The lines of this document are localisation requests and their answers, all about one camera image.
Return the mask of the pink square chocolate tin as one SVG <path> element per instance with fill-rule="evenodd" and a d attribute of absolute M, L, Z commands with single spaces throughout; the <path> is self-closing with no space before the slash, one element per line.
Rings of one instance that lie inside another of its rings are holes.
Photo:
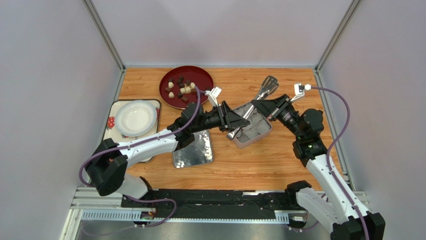
<path fill-rule="evenodd" d="M 239 149 L 246 148 L 266 138 L 273 128 L 270 122 L 255 108 L 248 120 L 250 125 L 243 127 L 231 140 Z"/>

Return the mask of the metal serving tongs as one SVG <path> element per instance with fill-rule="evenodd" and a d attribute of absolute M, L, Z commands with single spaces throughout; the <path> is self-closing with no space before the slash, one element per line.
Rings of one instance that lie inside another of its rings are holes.
<path fill-rule="evenodd" d="M 278 89 L 278 87 L 279 87 L 278 79 L 271 75 L 267 76 L 264 79 L 263 83 L 261 84 L 260 89 L 257 95 L 255 96 L 254 100 L 266 99 L 268 96 L 272 95 Z M 250 104 L 247 110 L 243 112 L 241 117 L 244 118 L 245 120 L 248 120 L 254 110 L 255 110 L 255 107 L 252 104 Z M 233 131 L 229 132 L 226 135 L 226 138 L 232 141 L 241 130 L 242 130 L 242 127 L 238 127 L 234 129 Z"/>

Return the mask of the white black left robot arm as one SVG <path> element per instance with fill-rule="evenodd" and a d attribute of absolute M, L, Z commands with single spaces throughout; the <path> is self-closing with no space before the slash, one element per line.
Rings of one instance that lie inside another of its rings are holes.
<path fill-rule="evenodd" d="M 218 128 L 231 132 L 249 125 L 249 120 L 235 113 L 223 101 L 210 111 L 204 111 L 199 103 L 190 103 L 174 123 L 166 129 L 133 142 L 103 140 L 81 171 L 85 171 L 97 193 L 104 197 L 119 193 L 141 199 L 149 190 L 143 177 L 127 174 L 127 169 L 142 160 L 164 153 L 172 153 L 190 145 L 195 134 Z"/>

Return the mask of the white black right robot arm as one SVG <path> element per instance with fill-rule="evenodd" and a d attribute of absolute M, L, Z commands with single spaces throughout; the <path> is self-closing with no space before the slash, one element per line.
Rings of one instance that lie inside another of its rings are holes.
<path fill-rule="evenodd" d="M 385 219 L 372 213 L 354 194 L 321 139 L 323 112 L 309 108 L 299 113 L 286 94 L 272 100 L 252 100 L 251 104 L 267 120 L 279 121 L 294 134 L 294 155 L 325 193 L 326 199 L 319 197 L 306 181 L 288 184 L 285 191 L 296 205 L 313 215 L 332 240 L 382 240 Z"/>

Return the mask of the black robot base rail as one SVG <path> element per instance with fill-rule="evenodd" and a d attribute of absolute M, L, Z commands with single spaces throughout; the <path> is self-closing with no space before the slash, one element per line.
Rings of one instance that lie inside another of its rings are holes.
<path fill-rule="evenodd" d="M 136 202 L 122 197 L 123 208 L 147 208 L 157 219 L 200 221 L 276 221 L 293 229 L 313 229 L 318 222 L 285 191 L 150 190 Z"/>

